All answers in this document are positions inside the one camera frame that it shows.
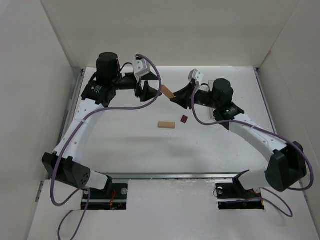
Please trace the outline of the clear plastic box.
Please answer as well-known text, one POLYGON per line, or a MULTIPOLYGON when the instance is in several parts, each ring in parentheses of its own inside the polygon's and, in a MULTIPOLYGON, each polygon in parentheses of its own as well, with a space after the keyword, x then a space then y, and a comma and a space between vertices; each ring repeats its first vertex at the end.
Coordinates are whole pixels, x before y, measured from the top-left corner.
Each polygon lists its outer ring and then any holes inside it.
MULTIPOLYGON (((213 80, 209 80, 209 81, 208 81, 208 85, 209 85, 209 90, 210 90, 210 91, 213 90, 213 84, 214 84, 214 81, 213 81, 213 80)), ((210 118, 211 118, 212 120, 215 120, 214 111, 215 111, 214 108, 209 108, 209 115, 210 115, 210 118)))

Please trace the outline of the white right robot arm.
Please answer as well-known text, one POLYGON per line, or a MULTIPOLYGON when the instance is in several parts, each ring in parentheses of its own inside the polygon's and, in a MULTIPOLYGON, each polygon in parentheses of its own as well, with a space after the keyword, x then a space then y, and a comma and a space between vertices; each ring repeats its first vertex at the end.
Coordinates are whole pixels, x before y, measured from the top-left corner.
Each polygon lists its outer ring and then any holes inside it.
POLYGON ((193 79, 174 93, 171 102, 184 109, 193 110, 195 105, 212 108, 217 124, 244 139, 265 158, 266 169, 248 169, 233 178, 242 189, 271 187, 278 192, 290 189, 307 175, 302 146, 260 128, 233 103, 233 94, 231 83, 224 78, 214 80, 209 91, 201 90, 199 82, 193 79))

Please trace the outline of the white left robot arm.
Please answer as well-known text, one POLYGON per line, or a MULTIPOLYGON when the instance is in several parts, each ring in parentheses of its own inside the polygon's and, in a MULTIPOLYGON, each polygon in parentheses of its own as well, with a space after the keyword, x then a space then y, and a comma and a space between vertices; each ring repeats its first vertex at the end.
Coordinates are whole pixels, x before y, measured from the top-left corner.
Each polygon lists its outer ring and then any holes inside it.
POLYGON ((161 95, 149 81, 162 79, 155 64, 137 53, 131 62, 132 72, 122 73, 118 55, 101 53, 96 61, 96 71, 85 86, 75 116, 55 149, 42 157, 42 163, 51 177, 50 195, 55 193, 56 182, 77 191, 91 189, 109 193, 112 178, 83 164, 84 148, 101 116, 107 111, 137 111, 149 107, 161 95), (133 90, 143 105, 111 107, 118 91, 133 90))

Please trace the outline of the red wedge wood block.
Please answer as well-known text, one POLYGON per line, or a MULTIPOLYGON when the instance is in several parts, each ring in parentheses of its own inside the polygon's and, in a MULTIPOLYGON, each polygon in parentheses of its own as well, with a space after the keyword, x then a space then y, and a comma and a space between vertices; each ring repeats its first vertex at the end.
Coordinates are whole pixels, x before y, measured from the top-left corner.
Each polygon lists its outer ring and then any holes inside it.
POLYGON ((183 115, 180 119, 180 122, 185 124, 188 121, 188 117, 186 115, 183 115))

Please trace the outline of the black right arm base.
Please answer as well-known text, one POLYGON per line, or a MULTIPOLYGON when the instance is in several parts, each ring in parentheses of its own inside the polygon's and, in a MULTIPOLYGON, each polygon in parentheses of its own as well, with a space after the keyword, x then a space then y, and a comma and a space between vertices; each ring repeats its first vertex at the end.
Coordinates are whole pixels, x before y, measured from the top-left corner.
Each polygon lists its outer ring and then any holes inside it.
POLYGON ((219 210, 264 210, 260 190, 246 190, 238 183, 217 182, 213 194, 219 210))

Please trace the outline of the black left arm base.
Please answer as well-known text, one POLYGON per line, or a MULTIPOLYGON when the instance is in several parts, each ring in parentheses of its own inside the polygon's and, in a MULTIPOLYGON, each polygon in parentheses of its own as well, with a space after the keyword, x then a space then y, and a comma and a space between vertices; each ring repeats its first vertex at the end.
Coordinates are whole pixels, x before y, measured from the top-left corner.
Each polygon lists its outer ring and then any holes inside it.
POLYGON ((112 184, 110 192, 90 189, 90 199, 87 210, 122 211, 127 209, 128 182, 112 184))

